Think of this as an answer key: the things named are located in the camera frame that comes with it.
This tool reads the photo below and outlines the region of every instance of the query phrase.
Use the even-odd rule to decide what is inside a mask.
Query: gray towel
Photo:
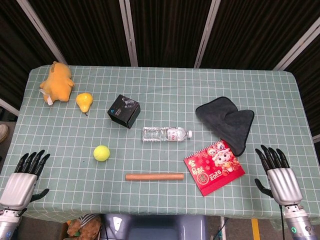
[[[246,141],[255,113],[251,110],[238,111],[236,105],[227,97],[199,106],[195,114],[217,137],[225,140],[235,156],[246,149]]]

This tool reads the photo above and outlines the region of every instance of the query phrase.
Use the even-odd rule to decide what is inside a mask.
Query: wooden stick
[[[125,175],[127,181],[161,181],[161,180],[183,180],[183,173],[145,173],[145,174],[129,174]]]

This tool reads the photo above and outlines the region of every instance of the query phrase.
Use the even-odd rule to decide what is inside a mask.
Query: tennis ball
[[[93,156],[97,161],[103,162],[110,156],[110,150],[104,145],[97,146],[93,151]]]

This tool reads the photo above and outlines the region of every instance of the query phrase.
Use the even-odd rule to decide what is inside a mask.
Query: teddy bear
[[[72,87],[69,67],[61,62],[54,61],[50,67],[48,78],[40,84],[40,92],[46,103],[52,105],[56,100],[68,102]]]
[[[71,237],[76,236],[72,238],[73,240],[94,240],[96,239],[100,228],[101,217],[99,214],[85,214],[70,221],[67,233]]]

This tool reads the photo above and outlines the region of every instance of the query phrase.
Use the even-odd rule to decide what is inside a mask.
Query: robotic hand
[[[33,195],[37,180],[50,157],[47,154],[40,160],[44,152],[45,150],[41,150],[38,154],[33,152],[31,155],[26,153],[11,174],[0,198],[0,205],[3,207],[0,211],[0,240],[11,239],[28,204],[43,198],[49,192],[46,188]]]
[[[280,209],[282,206],[285,207],[283,215],[294,240],[317,240],[318,237],[306,211],[299,205],[303,196],[297,177],[289,167],[286,156],[280,149],[276,152],[264,145],[261,145],[261,148],[264,154],[259,149],[255,151],[259,155],[271,190],[265,188],[257,178],[254,180],[256,186],[263,194],[274,198]]]

